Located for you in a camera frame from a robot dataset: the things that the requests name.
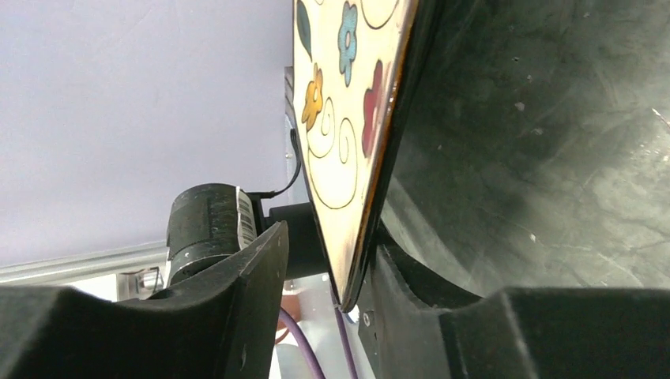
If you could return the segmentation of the brown rectangular floral plate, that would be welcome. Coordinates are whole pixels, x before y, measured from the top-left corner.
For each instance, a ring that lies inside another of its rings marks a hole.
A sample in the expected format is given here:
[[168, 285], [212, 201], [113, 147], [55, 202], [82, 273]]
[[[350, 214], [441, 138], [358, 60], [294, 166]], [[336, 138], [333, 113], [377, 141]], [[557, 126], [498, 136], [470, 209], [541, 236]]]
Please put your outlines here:
[[666, 1], [297, 1], [292, 105], [351, 306], [376, 216], [476, 295], [669, 286]]

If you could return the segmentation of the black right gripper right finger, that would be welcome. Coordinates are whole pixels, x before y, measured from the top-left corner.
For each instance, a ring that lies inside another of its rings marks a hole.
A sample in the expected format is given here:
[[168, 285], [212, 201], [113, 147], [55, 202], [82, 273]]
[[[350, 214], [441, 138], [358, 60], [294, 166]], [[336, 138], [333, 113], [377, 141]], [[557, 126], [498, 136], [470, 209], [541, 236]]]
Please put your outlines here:
[[378, 378], [669, 375], [666, 290], [506, 287], [481, 298], [381, 232], [359, 309]]

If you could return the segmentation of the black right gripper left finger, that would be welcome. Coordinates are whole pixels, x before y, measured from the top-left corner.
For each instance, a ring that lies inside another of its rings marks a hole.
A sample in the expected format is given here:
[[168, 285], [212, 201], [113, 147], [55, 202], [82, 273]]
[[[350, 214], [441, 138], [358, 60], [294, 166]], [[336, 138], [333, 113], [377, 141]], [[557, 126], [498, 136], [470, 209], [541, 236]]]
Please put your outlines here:
[[4, 378], [266, 378], [288, 225], [146, 300], [73, 287], [1, 289]]

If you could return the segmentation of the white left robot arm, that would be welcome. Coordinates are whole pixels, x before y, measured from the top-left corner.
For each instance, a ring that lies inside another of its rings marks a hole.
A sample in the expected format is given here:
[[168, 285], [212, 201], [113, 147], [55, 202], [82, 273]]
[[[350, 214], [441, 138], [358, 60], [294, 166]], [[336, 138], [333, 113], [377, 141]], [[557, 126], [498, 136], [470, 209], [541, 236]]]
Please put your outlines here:
[[314, 210], [309, 203], [262, 211], [261, 197], [238, 186], [209, 183], [183, 191], [167, 224], [167, 285], [194, 276], [247, 248], [277, 222], [288, 225], [289, 280], [328, 271]]

